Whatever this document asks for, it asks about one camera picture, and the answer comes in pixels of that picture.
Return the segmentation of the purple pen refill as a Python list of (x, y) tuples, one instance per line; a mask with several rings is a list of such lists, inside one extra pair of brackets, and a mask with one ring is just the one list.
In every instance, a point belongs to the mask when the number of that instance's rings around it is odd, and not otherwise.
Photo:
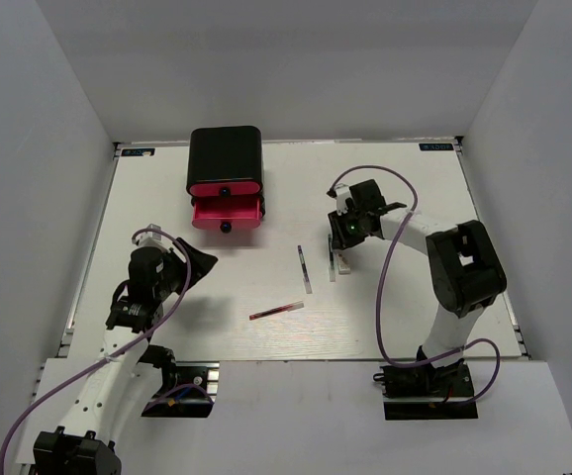
[(305, 291), (306, 291), (307, 295), (311, 295), (313, 293), (312, 284), (310, 281), (310, 276), (309, 276), (309, 272), (308, 272), (307, 263), (305, 260), (303, 248), (301, 247), (300, 244), (297, 245), (297, 251), (298, 251), (298, 257), (299, 257), (299, 261), (300, 261), (300, 265), (301, 265), (301, 269), (302, 269)]

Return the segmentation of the green pen refill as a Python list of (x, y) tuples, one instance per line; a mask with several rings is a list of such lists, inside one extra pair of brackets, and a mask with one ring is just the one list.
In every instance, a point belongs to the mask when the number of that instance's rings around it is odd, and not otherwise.
[(328, 252), (329, 252), (329, 278), (330, 282), (336, 281), (335, 251), (333, 247), (332, 234), (328, 234)]

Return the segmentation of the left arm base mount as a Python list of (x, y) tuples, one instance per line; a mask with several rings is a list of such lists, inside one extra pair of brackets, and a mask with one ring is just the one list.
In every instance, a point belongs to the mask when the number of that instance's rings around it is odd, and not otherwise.
[(176, 362), (167, 381), (147, 403), (151, 419), (205, 419), (211, 415), (220, 379), (219, 362)]

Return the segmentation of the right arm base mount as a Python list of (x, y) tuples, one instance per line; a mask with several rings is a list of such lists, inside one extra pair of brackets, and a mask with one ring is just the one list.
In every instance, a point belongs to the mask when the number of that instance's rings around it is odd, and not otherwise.
[(478, 418), (471, 373), (463, 360), (440, 368), (381, 366), (372, 379), (382, 389), (386, 421)]

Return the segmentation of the pink drawer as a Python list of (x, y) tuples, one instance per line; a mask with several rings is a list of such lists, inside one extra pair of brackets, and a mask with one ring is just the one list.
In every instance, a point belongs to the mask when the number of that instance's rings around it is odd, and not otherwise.
[(258, 196), (205, 197), (195, 200), (192, 225), (199, 230), (226, 234), (256, 229), (262, 217)]
[(200, 182), (188, 188), (194, 198), (256, 195), (260, 191), (261, 185), (255, 181)]

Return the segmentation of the pink top drawer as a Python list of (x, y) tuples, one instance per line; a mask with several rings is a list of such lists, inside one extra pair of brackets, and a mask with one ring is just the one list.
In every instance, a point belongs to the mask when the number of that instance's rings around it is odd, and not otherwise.
[(255, 181), (200, 182), (188, 188), (194, 198), (256, 195), (260, 191), (261, 185)]

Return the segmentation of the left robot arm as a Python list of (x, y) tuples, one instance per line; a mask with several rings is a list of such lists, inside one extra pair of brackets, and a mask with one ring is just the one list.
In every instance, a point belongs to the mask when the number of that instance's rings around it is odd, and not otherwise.
[(96, 369), (56, 428), (33, 445), (37, 474), (119, 474), (117, 441), (144, 413), (187, 403), (209, 414), (214, 404), (206, 376), (179, 371), (171, 349), (152, 343), (164, 304), (185, 293), (217, 264), (216, 256), (178, 237), (171, 247), (152, 237), (136, 241), (128, 277), (111, 299)]

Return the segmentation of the red pen refill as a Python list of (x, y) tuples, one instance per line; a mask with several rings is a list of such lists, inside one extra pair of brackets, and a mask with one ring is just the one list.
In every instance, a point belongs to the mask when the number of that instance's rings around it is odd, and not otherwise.
[(273, 315), (277, 315), (277, 314), (281, 314), (281, 313), (286, 313), (286, 312), (292, 312), (292, 311), (296, 311), (296, 310), (300, 310), (302, 308), (305, 307), (305, 304), (303, 301), (299, 301), (299, 302), (294, 302), (291, 304), (287, 304), (284, 306), (280, 306), (280, 307), (275, 307), (266, 311), (262, 311), (262, 312), (258, 312), (255, 314), (252, 314), (248, 317), (248, 319), (250, 321), (255, 321), (261, 318), (265, 318), (265, 317), (269, 317), (269, 316), (273, 316)]

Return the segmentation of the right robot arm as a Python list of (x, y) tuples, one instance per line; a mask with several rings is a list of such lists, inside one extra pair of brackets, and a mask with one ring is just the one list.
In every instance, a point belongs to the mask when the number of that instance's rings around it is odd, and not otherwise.
[[(375, 297), (375, 331), (383, 359), (396, 368), (417, 368), (418, 386), (436, 395), (448, 387), (448, 366), (460, 361), (468, 338), (485, 309), (505, 292), (507, 277), (485, 226), (471, 220), (453, 224), (430, 218), (413, 203), (388, 203), (375, 180), (354, 185), (334, 183), (328, 195), (335, 200), (329, 213), (332, 248), (344, 251), (367, 238), (389, 242)], [(393, 253), (404, 245), (429, 261), (433, 293), (438, 301), (427, 339), (419, 346), (416, 360), (402, 363), (387, 354), (382, 335), (382, 306), (385, 280)]]

